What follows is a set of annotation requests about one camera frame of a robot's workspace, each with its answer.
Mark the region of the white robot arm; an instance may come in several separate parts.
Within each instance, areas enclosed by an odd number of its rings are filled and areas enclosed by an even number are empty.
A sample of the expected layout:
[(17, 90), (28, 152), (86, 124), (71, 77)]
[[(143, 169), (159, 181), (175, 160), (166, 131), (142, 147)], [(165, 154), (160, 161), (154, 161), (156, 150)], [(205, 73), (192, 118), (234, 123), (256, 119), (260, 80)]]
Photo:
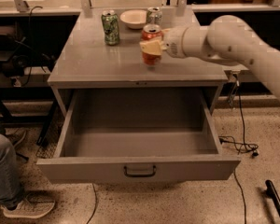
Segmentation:
[(173, 58), (196, 57), (210, 63), (245, 66), (280, 102), (280, 50), (265, 43), (243, 20), (232, 15), (199, 24), (169, 28), (144, 40), (145, 54), (166, 52)]

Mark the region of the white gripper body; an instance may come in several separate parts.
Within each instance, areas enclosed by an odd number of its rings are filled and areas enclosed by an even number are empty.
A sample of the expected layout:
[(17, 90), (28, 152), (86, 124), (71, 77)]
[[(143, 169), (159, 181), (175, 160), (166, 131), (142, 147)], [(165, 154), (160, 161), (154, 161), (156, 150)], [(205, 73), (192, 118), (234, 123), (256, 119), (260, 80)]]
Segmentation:
[(183, 51), (183, 38), (186, 27), (170, 28), (163, 37), (166, 52), (173, 58), (185, 58)]

